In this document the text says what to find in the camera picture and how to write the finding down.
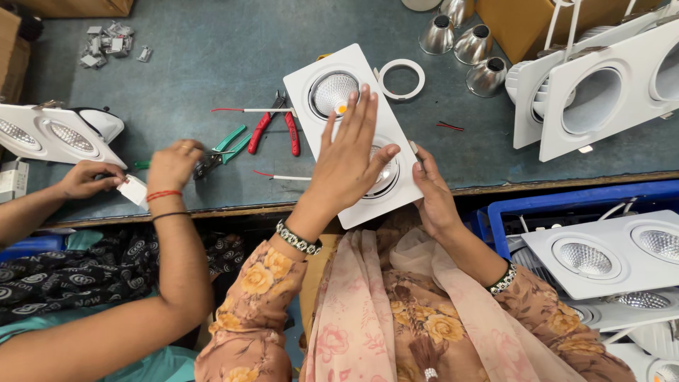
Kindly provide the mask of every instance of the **pliers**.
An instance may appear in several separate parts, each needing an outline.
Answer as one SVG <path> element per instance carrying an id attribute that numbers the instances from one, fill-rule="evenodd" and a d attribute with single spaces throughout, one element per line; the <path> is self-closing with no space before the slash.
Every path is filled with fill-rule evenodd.
<path id="1" fill-rule="evenodd" d="M 220 164 L 227 164 L 233 157 L 238 155 L 238 153 L 245 148 L 245 145 L 252 138 L 252 133 L 246 135 L 245 138 L 243 138 L 240 142 L 238 142 L 237 145 L 230 148 L 229 150 L 225 150 L 225 148 L 230 145 L 238 135 L 245 131 L 245 129 L 245 125 L 242 124 L 231 134 L 227 135 L 226 138 L 222 139 L 221 142 L 219 142 L 219 145 L 213 148 L 214 154 L 209 155 L 196 167 L 196 170 L 194 171 L 194 179 L 202 179 L 205 177 L 205 175 L 207 175 L 207 173 L 213 169 L 216 169 Z"/>
<path id="2" fill-rule="evenodd" d="M 276 102 L 271 106 L 272 109 L 280 109 L 285 105 L 285 100 L 287 98 L 287 93 L 283 91 L 283 97 L 280 96 L 278 90 L 276 90 Z M 255 132 L 253 137 L 250 138 L 250 144 L 248 145 L 248 152 L 254 154 L 257 151 L 257 145 L 259 144 L 259 139 L 261 135 L 264 134 L 264 130 L 269 126 L 269 122 L 274 117 L 275 113 L 266 112 L 264 116 L 259 120 L 257 127 L 255 127 Z M 290 132 L 290 144 L 292 145 L 292 152 L 294 156 L 299 155 L 299 137 L 297 136 L 297 126 L 295 125 L 295 120 L 291 112 L 285 114 L 285 124 L 288 125 L 288 131 Z"/>

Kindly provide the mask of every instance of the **floral dress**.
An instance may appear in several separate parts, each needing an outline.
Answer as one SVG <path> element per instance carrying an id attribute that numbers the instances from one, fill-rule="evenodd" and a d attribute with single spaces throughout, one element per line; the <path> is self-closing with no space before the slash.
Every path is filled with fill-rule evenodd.
<path id="1" fill-rule="evenodd" d="M 282 331 L 285 310 L 301 289 L 306 267 L 306 262 L 287 258 L 267 241 L 252 253 L 217 309 L 217 320 L 210 326 L 213 339 L 196 359 L 197 382 L 291 380 Z M 495 297 L 505 311 L 587 381 L 635 380 L 624 362 L 606 353 L 598 332 L 580 324 L 577 314 L 558 300 L 551 286 L 527 269 L 517 268 L 512 284 Z M 424 375 L 408 348 L 412 334 L 405 306 L 394 295 L 396 285 L 407 287 L 417 301 L 416 328 L 429 335 L 440 354 L 437 371 L 445 378 L 439 380 L 488 381 L 447 294 L 424 275 L 395 270 L 382 275 L 394 320 L 398 382 L 422 382 Z M 341 332 L 324 333 L 319 341 L 325 342 L 325 349 L 341 352 L 347 335 Z"/>

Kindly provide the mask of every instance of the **black printed fabric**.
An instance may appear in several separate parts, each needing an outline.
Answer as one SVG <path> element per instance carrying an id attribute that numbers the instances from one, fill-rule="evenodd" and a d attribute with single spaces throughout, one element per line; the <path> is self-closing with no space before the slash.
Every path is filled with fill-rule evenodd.
<path id="1" fill-rule="evenodd" d="M 238 272 L 237 235 L 203 232 L 210 274 Z M 144 298 L 158 284 L 158 236 L 144 228 L 105 232 L 86 251 L 53 251 L 0 262 L 0 326 L 43 315 Z"/>

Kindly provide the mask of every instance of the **red handle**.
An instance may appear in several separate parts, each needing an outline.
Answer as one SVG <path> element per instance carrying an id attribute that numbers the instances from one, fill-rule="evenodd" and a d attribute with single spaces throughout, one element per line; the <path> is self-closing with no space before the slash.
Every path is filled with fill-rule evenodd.
<path id="1" fill-rule="evenodd" d="M 288 111 L 285 114 L 285 123 L 288 125 L 288 131 L 290 132 L 290 144 L 293 146 L 293 155 L 299 155 L 299 137 L 297 136 L 297 126 L 295 125 L 295 119 L 293 114 Z"/>
<path id="2" fill-rule="evenodd" d="M 257 151 L 257 144 L 259 144 L 259 138 L 261 138 L 261 135 L 264 133 L 266 127 L 269 126 L 269 122 L 271 122 L 271 116 L 269 115 L 268 112 L 264 113 L 264 116 L 259 120 L 257 127 L 255 127 L 255 132 L 253 133 L 253 136 L 250 138 L 250 143 L 248 144 L 248 152 L 250 154 L 254 154 Z"/>

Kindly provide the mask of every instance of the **gray work table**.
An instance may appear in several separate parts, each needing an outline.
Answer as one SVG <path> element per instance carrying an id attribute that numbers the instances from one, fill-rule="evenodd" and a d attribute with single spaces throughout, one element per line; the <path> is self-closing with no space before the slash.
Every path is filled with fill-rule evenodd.
<path id="1" fill-rule="evenodd" d="M 135 160 L 148 160 L 154 151 L 180 138 L 198 139 L 213 147 L 241 124 L 252 131 L 261 117 L 211 113 L 212 108 L 269 107 L 276 90 L 285 89 L 285 75 L 309 65 L 320 54 L 354 42 L 378 70 L 397 58 L 422 66 L 426 74 L 423 91 L 410 101 L 390 104 L 406 137 L 434 154 L 448 186 L 465 189 L 456 193 L 678 174 L 674 171 L 679 167 L 677 119 L 657 118 L 595 143 L 593 152 L 571 152 L 546 163 L 538 160 L 538 143 L 513 149 L 514 106 L 507 94 L 476 97 L 464 83 L 469 66 L 459 63 L 452 52 L 443 56 L 423 53 L 418 35 L 433 15 L 413 12 L 399 0 L 137 0 L 131 14 L 119 21 L 136 30 L 134 50 L 127 58 L 109 57 L 108 65 L 98 71 L 78 66 L 79 51 L 89 26 L 107 27 L 111 22 L 47 20 L 43 37 L 33 44 L 23 100 L 58 99 L 68 107 L 110 107 L 126 124 L 111 147 L 130 166 L 128 172 L 141 179 L 147 170 L 135 170 Z M 142 45 L 154 49 L 148 63 L 134 59 Z M 493 53 L 504 58 L 498 46 Z M 386 77 L 387 87 L 397 93 L 410 91 L 416 83 L 417 76 L 409 69 L 395 69 Z M 435 126 L 438 120 L 465 131 Z M 256 155 L 243 151 L 206 179 L 189 183 L 184 191 L 187 207 L 203 211 L 203 216 L 289 208 L 307 183 L 269 180 L 252 170 L 310 176 L 314 159 L 299 121 L 297 127 L 299 157 L 291 154 L 285 121 L 276 116 Z M 56 183 L 71 168 L 29 162 L 29 191 Z M 68 225 L 121 222 L 141 214 L 143 210 L 112 191 L 67 204 L 52 221 Z"/>

